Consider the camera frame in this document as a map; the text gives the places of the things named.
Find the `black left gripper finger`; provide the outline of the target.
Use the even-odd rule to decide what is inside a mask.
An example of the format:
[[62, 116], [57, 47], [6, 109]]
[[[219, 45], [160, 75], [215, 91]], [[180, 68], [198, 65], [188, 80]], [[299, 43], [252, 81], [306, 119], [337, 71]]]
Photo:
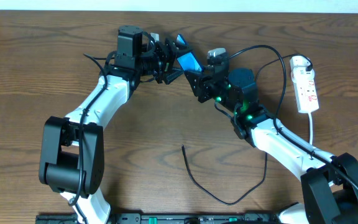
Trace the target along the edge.
[[166, 85], [171, 84], [174, 80], [180, 77], [184, 71], [180, 68], [172, 68], [171, 70], [167, 71], [163, 77], [163, 82]]
[[193, 51], [193, 48], [190, 47], [189, 45], [181, 44], [178, 42], [172, 42], [171, 51], [173, 57], [179, 58], [187, 53], [191, 53]]

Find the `blue Galaxy smartphone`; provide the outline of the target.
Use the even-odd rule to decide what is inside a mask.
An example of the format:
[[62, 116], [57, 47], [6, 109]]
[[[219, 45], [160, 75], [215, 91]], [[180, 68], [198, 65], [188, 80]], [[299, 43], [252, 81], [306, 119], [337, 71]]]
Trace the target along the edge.
[[[187, 41], [181, 34], [177, 35], [177, 42], [189, 47]], [[188, 52], [185, 55], [182, 55], [181, 57], [178, 57], [177, 61], [183, 71], [195, 71], [195, 72], [203, 71], [201, 64], [196, 59], [196, 57], [192, 51]]]

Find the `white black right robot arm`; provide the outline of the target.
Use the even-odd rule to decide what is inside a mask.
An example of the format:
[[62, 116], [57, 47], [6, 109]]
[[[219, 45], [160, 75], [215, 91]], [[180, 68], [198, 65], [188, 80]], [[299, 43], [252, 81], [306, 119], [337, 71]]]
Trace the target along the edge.
[[225, 54], [203, 68], [192, 54], [179, 61], [199, 102], [224, 106], [237, 136], [274, 157], [300, 182], [303, 203], [278, 212], [280, 223], [358, 223], [358, 161], [314, 147], [260, 104], [257, 75], [248, 68], [229, 69]]

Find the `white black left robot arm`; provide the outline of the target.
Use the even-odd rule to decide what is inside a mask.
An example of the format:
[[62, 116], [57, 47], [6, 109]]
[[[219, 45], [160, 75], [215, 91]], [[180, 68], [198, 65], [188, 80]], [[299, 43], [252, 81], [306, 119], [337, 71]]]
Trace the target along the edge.
[[39, 180], [64, 197], [77, 223], [107, 223], [111, 206], [100, 189], [104, 174], [104, 130], [144, 75], [169, 84], [183, 71], [173, 66], [192, 48], [182, 35], [160, 41], [137, 26], [120, 26], [117, 49], [101, 58], [98, 83], [77, 109], [44, 124]]

